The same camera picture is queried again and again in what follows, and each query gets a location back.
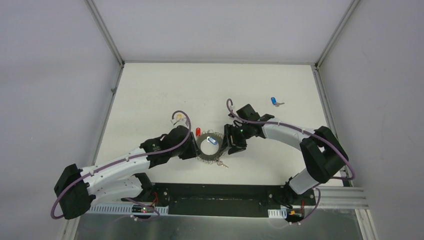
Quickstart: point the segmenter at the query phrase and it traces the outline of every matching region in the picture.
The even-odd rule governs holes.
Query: white tabletop
[[[275,107],[271,97],[285,104]],[[227,98],[234,101],[234,110],[251,104],[261,116],[271,114],[305,128],[326,125],[308,65],[127,63],[96,163],[169,133],[175,110],[189,115],[193,132],[201,128],[223,133],[224,125],[232,123]],[[221,160],[228,168],[174,157],[146,173],[153,183],[282,185],[305,168],[299,150],[259,137],[247,140],[247,150]]]

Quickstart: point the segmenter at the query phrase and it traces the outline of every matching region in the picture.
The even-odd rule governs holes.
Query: wall
[[[95,0],[126,61],[315,63],[351,0]]]
[[[0,30],[0,239],[55,239],[53,187],[91,163],[119,66],[83,0],[2,1]]]
[[[424,1],[364,0],[320,72],[380,239],[424,239]]]

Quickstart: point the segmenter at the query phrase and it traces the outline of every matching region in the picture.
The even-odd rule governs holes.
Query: robotic arm
[[[236,111],[238,116],[229,108],[228,102],[227,107],[231,117],[242,121],[224,126],[224,140],[219,150],[221,154],[228,152],[230,155],[245,150],[246,140],[251,137],[277,140],[302,152],[306,168],[282,187],[283,199],[279,200],[282,205],[290,206],[305,191],[326,183],[345,165],[331,147],[310,136],[314,132],[314,135],[329,142],[347,159],[346,153],[327,127],[322,126],[315,131],[293,128],[272,115],[259,116],[250,104]],[[200,153],[187,115],[177,123],[178,126],[168,134],[148,139],[117,159],[81,169],[75,164],[66,167],[54,187],[58,199],[53,207],[56,208],[59,203],[64,218],[73,219],[96,204],[145,194],[148,190],[146,182],[150,184],[150,181],[146,181],[143,174],[139,173],[165,164],[172,157],[185,160],[195,158]]]

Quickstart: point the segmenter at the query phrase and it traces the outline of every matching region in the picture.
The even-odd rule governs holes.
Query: key
[[[224,168],[226,168],[226,169],[228,168],[228,166],[227,166],[227,165],[225,165],[225,164],[223,163],[223,161],[221,161],[221,160],[220,160],[220,161],[217,161],[217,162],[216,162],[216,164],[217,164],[218,166],[220,166],[220,167],[224,167]]]

